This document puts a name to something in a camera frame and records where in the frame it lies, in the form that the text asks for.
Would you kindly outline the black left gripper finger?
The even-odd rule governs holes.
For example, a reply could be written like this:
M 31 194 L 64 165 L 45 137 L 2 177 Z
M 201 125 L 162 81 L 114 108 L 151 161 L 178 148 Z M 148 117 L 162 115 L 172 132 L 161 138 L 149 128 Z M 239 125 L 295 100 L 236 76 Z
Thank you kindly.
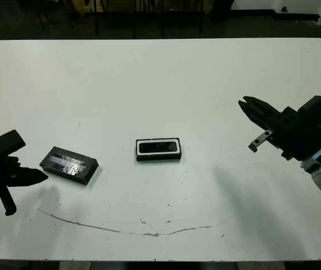
M 46 175 L 43 171 L 34 168 L 27 167 L 19 167 L 17 172 L 15 173 L 18 179 L 47 179 L 48 175 Z
M 36 185 L 39 183 L 44 182 L 46 179 L 48 179 L 47 176 L 45 177 L 35 177 L 35 178 L 17 178 L 15 181 L 16 187 L 27 187 Z

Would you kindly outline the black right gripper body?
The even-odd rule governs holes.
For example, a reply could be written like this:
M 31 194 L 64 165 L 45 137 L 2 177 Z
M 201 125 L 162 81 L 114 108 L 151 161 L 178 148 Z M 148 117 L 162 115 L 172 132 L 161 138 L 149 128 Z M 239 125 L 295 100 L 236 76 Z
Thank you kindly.
M 321 106 L 301 106 L 298 110 L 287 106 L 280 113 L 283 126 L 264 130 L 249 149 L 256 152 L 267 141 L 281 149 L 286 160 L 303 161 L 314 155 L 321 148 Z

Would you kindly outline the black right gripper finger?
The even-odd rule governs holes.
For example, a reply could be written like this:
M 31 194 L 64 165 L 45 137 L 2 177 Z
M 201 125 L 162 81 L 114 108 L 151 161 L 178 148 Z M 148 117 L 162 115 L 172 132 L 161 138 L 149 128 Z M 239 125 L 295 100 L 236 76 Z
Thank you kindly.
M 243 112 L 262 129 L 280 129 L 283 126 L 281 113 L 258 98 L 244 96 Z
M 239 101 L 238 104 L 245 115 L 260 128 L 272 128 L 268 116 L 272 115 L 273 108 L 269 104 L 262 101 Z

